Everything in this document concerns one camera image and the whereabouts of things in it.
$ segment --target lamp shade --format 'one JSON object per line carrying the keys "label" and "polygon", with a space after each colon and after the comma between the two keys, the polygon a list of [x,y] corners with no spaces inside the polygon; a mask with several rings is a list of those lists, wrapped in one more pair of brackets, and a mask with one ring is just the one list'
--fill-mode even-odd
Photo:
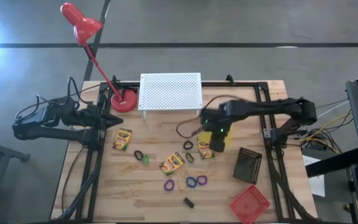
{"label": "lamp shade", "polygon": [[102,28],[102,23],[96,19],[85,17],[74,4],[66,2],[60,8],[63,16],[74,26],[74,36],[80,45]]}

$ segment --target red desk lamp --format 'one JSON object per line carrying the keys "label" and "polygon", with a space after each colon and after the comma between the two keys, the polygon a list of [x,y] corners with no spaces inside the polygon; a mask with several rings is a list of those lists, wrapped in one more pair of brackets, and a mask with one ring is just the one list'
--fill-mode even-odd
{"label": "red desk lamp", "polygon": [[74,36],[76,41],[84,46],[86,53],[89,56],[89,59],[94,63],[96,68],[98,68],[100,74],[104,77],[107,84],[110,86],[111,90],[114,92],[111,97],[111,105],[118,112],[129,112],[136,107],[137,96],[136,93],[132,90],[124,90],[122,96],[118,90],[112,85],[110,80],[104,74],[103,70],[100,68],[98,61],[96,61],[95,56],[91,50],[91,47],[86,43],[86,41],[92,37],[98,30],[102,28],[102,23],[96,19],[85,17],[74,4],[66,2],[60,8],[63,16],[74,26]]}

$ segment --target black hair tie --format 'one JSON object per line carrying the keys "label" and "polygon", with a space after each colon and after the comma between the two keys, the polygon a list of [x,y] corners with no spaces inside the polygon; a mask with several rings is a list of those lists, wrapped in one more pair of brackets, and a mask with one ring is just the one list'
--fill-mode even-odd
{"label": "black hair tie", "polygon": [[193,158],[193,156],[190,154],[190,153],[186,153],[185,154],[185,156],[186,156],[186,159],[187,159],[187,161],[189,162],[189,163],[193,163],[194,162],[194,158]]}
{"label": "black hair tie", "polygon": [[192,149],[194,146],[194,144],[191,142],[191,141],[185,141],[185,143],[183,144],[183,148],[185,150],[189,150],[189,149]]}
{"label": "black hair tie", "polygon": [[140,152],[139,150],[136,150],[136,151],[134,152],[134,156],[135,156],[135,158],[136,158],[138,161],[142,161],[142,160],[143,160],[143,153]]}

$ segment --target red tray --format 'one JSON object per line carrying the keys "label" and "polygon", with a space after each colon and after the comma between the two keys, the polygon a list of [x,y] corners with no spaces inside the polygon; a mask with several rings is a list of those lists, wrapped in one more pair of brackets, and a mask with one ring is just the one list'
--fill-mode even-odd
{"label": "red tray", "polygon": [[269,206],[270,202],[254,185],[243,191],[230,204],[231,210],[244,224],[253,223]]}

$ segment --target white paper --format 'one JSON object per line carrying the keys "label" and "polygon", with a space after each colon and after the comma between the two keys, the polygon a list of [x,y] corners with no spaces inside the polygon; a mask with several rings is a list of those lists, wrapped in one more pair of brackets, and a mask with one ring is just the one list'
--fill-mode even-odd
{"label": "white paper", "polygon": [[[303,162],[305,163],[305,166],[318,162],[320,159],[315,159],[310,156],[303,156]],[[318,195],[321,197],[326,196],[326,191],[324,188],[324,175],[319,175],[316,177],[309,178],[309,184],[311,188],[311,193],[314,195]]]}

